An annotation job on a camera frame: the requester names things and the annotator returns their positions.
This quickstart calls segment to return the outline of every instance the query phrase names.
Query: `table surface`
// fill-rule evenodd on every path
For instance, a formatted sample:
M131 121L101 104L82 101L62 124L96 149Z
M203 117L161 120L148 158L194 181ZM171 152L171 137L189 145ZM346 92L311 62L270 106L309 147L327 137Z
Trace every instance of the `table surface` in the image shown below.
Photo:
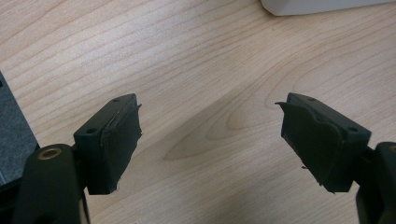
M319 99L396 139L396 4L274 17L259 0L4 1L0 68L41 146L136 93L143 137L92 223L358 223L280 137Z

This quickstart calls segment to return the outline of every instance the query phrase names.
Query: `wood grain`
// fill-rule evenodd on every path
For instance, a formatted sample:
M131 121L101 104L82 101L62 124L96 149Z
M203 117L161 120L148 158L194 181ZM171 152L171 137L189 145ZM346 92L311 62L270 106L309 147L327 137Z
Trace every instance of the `wood grain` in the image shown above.
M358 223L280 138L287 93L396 139L396 4L274 17L259 0L3 1L0 68L41 146L134 92L144 135L93 223Z

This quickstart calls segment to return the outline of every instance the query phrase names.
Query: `white object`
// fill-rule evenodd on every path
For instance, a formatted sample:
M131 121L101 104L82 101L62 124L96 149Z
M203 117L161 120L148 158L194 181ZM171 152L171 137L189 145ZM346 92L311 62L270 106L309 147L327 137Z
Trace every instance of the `white object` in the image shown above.
M396 0L262 0L262 5L276 16L287 16L363 7L388 2L396 2Z

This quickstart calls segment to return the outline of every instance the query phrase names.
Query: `wooden table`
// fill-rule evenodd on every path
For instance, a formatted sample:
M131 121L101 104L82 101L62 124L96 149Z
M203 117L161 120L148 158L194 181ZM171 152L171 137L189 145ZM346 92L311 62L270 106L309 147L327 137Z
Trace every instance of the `wooden table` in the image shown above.
M288 92L396 141L396 4L274 17L258 0L3 1L0 68L41 146L134 92L144 131L92 223L358 223L280 137Z

